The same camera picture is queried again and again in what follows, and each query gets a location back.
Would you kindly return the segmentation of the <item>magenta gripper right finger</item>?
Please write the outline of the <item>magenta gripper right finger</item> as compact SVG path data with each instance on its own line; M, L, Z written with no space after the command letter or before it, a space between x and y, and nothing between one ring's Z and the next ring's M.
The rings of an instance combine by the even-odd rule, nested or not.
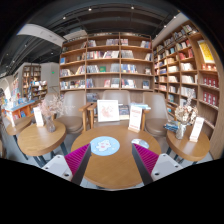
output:
M138 144L132 144L132 155L144 185L182 169L182 166L166 153L158 155Z

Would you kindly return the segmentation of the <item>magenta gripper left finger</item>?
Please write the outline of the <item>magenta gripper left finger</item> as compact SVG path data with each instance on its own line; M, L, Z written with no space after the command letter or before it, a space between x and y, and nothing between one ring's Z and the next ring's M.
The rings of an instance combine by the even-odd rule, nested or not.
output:
M66 156L56 155L43 170L80 185L91 156L91 145L84 145Z

